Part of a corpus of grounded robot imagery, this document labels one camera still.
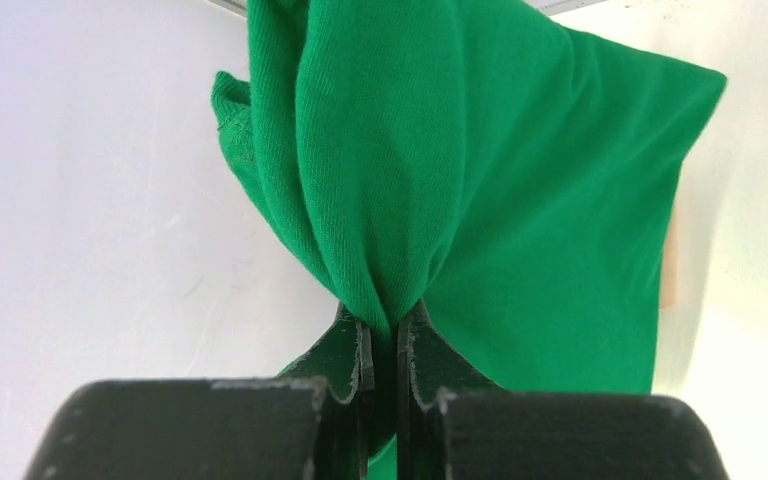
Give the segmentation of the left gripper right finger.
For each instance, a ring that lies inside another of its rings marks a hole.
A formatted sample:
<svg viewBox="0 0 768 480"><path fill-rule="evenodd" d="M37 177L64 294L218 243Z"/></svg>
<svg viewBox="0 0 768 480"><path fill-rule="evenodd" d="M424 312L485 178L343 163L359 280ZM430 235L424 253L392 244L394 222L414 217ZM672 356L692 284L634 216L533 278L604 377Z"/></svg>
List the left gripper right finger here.
<svg viewBox="0 0 768 480"><path fill-rule="evenodd" d="M401 479L724 479L713 437L660 395L505 389L434 328L423 303L398 326Z"/></svg>

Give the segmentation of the folded beige t shirt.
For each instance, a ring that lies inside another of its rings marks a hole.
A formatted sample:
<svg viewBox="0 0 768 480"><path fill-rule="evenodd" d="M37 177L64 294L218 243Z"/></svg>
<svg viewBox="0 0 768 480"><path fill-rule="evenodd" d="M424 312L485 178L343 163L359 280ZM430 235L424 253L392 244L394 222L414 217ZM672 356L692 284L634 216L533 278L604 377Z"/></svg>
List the folded beige t shirt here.
<svg viewBox="0 0 768 480"><path fill-rule="evenodd" d="M666 310L677 302L678 292L678 224L679 207L673 204L670 222L663 246L660 277L659 309Z"/></svg>

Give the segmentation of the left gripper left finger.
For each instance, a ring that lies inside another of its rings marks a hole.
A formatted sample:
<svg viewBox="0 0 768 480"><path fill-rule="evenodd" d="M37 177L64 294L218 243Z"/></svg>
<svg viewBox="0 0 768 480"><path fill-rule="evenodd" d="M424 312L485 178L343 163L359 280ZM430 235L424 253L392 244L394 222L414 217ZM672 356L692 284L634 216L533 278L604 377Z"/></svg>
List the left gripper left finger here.
<svg viewBox="0 0 768 480"><path fill-rule="evenodd" d="M104 380L71 394L29 479L360 479L375 388L369 328L334 323L273 378Z"/></svg>

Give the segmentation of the green t shirt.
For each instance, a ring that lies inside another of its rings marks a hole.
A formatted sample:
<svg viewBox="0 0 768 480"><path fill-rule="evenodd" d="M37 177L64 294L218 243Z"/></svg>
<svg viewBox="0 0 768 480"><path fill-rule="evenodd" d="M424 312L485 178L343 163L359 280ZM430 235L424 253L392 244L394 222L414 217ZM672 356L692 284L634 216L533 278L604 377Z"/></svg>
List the green t shirt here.
<svg viewBox="0 0 768 480"><path fill-rule="evenodd" d="M222 153L370 330L372 479L397 479L398 326L423 303L515 392L653 395L663 246L715 70L522 1L250 1Z"/></svg>

